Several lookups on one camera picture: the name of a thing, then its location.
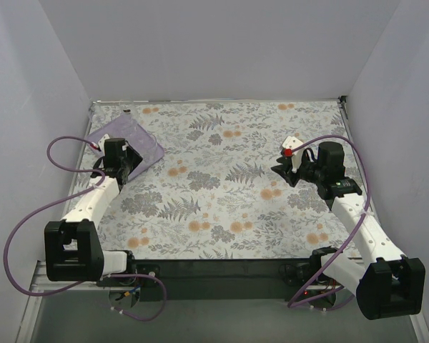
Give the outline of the clear ribbed tumbler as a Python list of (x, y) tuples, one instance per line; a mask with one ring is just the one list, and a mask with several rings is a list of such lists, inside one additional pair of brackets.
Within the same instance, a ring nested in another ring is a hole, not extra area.
[(118, 117), (118, 132), (120, 137), (131, 139), (137, 133), (137, 122), (129, 114)]

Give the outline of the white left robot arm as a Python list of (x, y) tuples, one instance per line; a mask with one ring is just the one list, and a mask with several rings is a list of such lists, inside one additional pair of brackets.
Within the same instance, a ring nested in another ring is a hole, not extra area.
[(97, 234), (102, 217), (117, 198), (142, 157), (124, 138), (106, 139), (104, 156), (91, 172), (91, 191), (60, 221), (44, 229), (46, 275), (53, 282), (97, 282), (125, 272), (129, 253), (103, 250)]

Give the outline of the tall plain flute glass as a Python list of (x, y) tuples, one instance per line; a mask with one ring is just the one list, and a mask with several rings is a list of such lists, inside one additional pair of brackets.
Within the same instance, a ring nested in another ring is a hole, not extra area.
[(94, 126), (104, 126), (107, 123), (107, 114), (98, 102), (93, 102), (88, 113), (89, 121)]

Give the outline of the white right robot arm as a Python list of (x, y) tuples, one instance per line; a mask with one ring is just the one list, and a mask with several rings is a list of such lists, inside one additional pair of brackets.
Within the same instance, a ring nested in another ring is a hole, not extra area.
[(288, 136), (272, 168), (291, 187), (299, 181), (314, 184), (319, 197), (344, 225), (349, 236), (339, 248), (316, 249), (302, 272), (303, 285), (291, 297), (289, 308), (317, 300), (302, 299), (315, 282), (329, 279), (332, 295), (347, 289), (369, 320), (419, 314), (422, 308), (425, 266), (409, 258), (384, 232), (368, 211), (370, 194), (345, 174), (341, 136), (318, 137), (318, 150)]

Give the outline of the labelled champagne flute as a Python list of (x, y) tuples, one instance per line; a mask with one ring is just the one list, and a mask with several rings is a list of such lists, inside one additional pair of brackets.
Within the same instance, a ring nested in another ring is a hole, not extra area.
[(123, 113), (123, 115), (127, 116), (128, 119), (132, 122), (132, 123), (136, 123), (136, 107), (134, 105), (133, 101), (130, 100), (121, 100), (119, 102), (119, 107), (121, 109), (121, 112)]

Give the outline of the clear faceted tumbler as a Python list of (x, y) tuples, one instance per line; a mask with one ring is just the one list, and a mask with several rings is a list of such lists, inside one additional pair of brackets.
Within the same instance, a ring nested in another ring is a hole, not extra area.
[(153, 134), (147, 134), (142, 140), (140, 153), (146, 164), (151, 164), (157, 153), (157, 139)]

